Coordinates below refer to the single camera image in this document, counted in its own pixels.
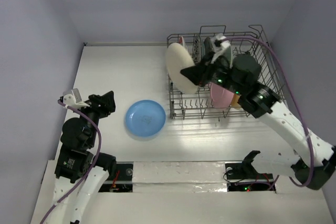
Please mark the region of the cream white plate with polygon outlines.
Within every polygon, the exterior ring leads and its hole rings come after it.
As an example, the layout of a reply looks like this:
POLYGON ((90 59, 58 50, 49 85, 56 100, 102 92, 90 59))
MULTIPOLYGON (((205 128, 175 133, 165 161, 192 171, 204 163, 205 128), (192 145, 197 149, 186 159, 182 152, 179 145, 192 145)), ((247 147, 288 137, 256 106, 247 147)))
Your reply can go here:
POLYGON ((165 65, 176 88, 185 94, 196 93, 198 86, 180 73, 182 69, 195 66, 192 57, 181 44, 172 43, 168 46, 165 52, 165 65))

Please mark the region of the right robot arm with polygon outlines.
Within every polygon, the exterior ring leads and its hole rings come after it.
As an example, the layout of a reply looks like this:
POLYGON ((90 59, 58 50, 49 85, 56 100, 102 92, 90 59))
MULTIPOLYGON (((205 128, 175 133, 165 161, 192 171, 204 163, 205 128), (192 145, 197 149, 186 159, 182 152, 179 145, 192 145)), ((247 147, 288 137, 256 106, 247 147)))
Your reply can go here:
POLYGON ((319 190, 335 172, 335 147, 323 141, 288 110, 278 94, 258 81, 261 66, 249 54, 238 55, 230 66, 224 56, 203 59, 179 71, 195 85, 215 83, 238 92, 239 105, 254 118, 275 131, 296 152, 267 159, 261 151, 251 151, 240 168, 248 178, 272 173, 296 178, 300 185, 319 190))

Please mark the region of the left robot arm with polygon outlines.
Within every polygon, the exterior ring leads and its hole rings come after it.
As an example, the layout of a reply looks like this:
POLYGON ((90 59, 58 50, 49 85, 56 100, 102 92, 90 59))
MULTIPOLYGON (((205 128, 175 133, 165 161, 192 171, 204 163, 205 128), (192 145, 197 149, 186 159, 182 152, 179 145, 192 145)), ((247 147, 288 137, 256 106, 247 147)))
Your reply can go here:
POLYGON ((116 158, 100 151, 98 128, 101 119, 115 112, 114 93, 92 94, 83 101, 79 90, 71 89, 58 104, 79 116, 62 126, 52 206, 41 223, 82 223, 102 184, 117 174, 116 158))

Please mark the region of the blue plate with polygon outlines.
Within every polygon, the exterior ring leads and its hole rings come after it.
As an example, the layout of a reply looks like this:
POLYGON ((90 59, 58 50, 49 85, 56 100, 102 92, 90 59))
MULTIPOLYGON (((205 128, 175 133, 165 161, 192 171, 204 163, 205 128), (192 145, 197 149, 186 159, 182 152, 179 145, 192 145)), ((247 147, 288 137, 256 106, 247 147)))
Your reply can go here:
POLYGON ((124 117, 125 128, 140 138, 152 138, 166 123, 165 109, 156 101, 140 100, 132 104, 124 117))

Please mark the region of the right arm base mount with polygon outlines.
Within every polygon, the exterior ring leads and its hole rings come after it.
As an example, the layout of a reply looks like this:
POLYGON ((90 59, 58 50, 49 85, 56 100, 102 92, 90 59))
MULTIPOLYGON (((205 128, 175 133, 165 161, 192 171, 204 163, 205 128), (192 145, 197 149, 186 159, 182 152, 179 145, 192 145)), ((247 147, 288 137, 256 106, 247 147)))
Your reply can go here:
POLYGON ((260 151, 251 151, 240 162, 225 163, 223 180, 228 192, 276 192, 273 174, 258 173, 252 166, 254 158, 260 151))

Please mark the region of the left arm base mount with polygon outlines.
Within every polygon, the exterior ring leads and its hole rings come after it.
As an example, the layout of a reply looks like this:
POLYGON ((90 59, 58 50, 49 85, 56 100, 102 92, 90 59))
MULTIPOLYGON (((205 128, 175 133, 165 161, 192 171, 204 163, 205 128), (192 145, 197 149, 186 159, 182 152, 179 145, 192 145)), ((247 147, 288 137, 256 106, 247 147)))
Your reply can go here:
POLYGON ((113 175, 100 187, 100 193, 131 193, 133 192, 133 163, 117 163, 113 175))

